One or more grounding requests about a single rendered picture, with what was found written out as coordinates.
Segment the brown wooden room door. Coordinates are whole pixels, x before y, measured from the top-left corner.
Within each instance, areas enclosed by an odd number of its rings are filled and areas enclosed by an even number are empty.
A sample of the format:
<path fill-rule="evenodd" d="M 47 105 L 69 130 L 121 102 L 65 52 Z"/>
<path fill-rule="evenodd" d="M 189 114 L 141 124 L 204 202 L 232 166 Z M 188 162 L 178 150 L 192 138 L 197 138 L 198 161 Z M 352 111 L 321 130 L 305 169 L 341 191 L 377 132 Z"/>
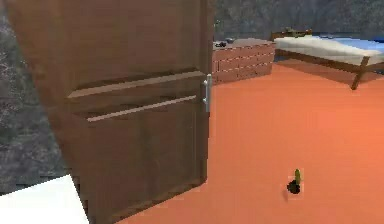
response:
<path fill-rule="evenodd" d="M 90 224 L 202 185 L 215 0 L 3 0 Z"/>

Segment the brown chest of drawers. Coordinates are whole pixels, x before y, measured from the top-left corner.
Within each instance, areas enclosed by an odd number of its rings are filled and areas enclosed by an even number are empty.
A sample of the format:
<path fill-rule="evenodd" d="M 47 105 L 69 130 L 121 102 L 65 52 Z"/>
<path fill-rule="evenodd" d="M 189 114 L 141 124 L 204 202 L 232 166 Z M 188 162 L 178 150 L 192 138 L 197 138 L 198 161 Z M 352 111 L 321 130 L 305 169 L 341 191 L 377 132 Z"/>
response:
<path fill-rule="evenodd" d="M 275 44 L 271 41 L 247 38 L 236 39 L 226 47 L 212 52 L 213 84 L 219 85 L 264 75 L 272 71 Z"/>

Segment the small plant in black pot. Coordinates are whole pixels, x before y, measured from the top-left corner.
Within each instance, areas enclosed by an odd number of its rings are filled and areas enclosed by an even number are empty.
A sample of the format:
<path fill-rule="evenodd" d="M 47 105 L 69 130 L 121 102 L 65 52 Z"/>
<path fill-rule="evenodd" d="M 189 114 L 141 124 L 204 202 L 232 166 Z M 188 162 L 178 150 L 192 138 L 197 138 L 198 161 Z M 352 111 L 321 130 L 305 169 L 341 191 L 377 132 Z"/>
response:
<path fill-rule="evenodd" d="M 301 191 L 301 171 L 296 169 L 294 171 L 293 179 L 287 184 L 286 188 L 291 194 L 299 194 Z"/>

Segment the wooden bed with white mattress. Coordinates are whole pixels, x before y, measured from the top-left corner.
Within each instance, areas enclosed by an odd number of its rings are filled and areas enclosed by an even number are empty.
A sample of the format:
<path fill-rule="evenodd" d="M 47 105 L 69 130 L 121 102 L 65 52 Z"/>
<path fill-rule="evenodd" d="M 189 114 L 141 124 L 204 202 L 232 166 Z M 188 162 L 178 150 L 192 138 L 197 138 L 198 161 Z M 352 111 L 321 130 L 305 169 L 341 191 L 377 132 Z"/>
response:
<path fill-rule="evenodd" d="M 343 70 L 355 75 L 350 88 L 356 90 L 367 72 L 384 70 L 384 53 L 363 50 L 333 40 L 321 39 L 311 30 L 272 32 L 276 55 Z"/>

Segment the blue blanket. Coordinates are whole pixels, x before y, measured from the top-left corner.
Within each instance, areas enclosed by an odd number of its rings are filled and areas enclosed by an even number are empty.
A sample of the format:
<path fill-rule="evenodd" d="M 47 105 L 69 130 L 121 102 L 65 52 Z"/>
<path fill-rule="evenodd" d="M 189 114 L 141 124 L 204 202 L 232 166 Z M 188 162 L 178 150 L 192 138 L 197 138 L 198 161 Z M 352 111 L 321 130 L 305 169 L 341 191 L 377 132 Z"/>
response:
<path fill-rule="evenodd" d="M 347 46 L 363 49 L 363 50 L 377 50 L 381 53 L 384 53 L 384 43 L 358 39 L 358 38 L 350 38 L 350 37 L 336 37 L 332 35 L 320 35 L 321 39 L 328 39 L 336 41 L 340 44 L 344 44 Z"/>

